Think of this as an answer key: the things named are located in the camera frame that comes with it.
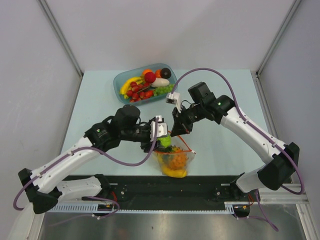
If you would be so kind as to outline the green toy apple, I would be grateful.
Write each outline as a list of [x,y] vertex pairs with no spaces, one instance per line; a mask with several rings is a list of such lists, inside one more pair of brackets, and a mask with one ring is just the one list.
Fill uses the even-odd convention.
[[159,147],[160,148],[168,148],[172,144],[171,136],[163,136],[163,137],[158,137],[157,141],[159,142]]

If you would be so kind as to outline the green toy leafy vegetable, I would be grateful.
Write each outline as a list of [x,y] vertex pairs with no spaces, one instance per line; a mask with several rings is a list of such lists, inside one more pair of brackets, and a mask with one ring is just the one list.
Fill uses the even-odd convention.
[[170,146],[168,151],[162,155],[162,162],[172,170],[185,169],[188,161],[187,153],[176,145]]

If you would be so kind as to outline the clear zip top bag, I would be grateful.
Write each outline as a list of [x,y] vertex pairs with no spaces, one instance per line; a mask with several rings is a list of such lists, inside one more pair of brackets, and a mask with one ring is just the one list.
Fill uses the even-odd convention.
[[168,135],[157,140],[159,147],[153,152],[153,156],[162,174],[171,178],[185,178],[188,175],[189,163],[195,158],[196,152],[180,135]]

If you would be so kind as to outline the orange yellow toy mango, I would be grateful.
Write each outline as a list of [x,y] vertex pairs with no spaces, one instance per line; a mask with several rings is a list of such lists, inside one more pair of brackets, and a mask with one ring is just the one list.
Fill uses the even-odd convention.
[[185,169],[170,169],[164,166],[161,170],[165,176],[171,178],[184,178],[187,176],[187,171]]

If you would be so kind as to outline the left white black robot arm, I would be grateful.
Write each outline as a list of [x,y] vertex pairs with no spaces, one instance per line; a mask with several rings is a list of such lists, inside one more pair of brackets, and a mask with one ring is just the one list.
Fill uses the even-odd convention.
[[[92,177],[65,181],[64,179],[85,163],[102,155],[114,163],[137,167],[142,165],[161,144],[159,139],[168,135],[168,125],[161,115],[157,115],[144,124],[139,124],[140,110],[134,105],[124,105],[115,115],[94,124],[71,148],[51,160],[49,163],[30,170],[22,169],[18,177],[22,189],[13,201],[17,206],[18,199],[25,193],[35,214],[43,214],[62,201],[77,198],[105,200],[110,196],[111,188],[102,174]],[[107,152],[117,148],[122,141],[140,143],[147,154],[137,163],[128,163],[110,156]]]

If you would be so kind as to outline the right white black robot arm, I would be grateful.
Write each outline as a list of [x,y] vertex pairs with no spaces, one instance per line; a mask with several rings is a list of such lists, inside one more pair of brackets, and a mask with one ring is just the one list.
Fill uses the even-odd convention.
[[230,97],[215,97],[204,82],[190,87],[188,92],[194,101],[189,108],[182,105],[179,93],[166,96],[166,102],[175,105],[172,137],[190,134],[195,122],[207,119],[236,134],[264,163],[258,169],[242,173],[232,182],[230,194],[235,200],[242,201],[250,191],[263,187],[276,191],[296,171],[300,148],[294,142],[286,144],[270,135],[247,118]]

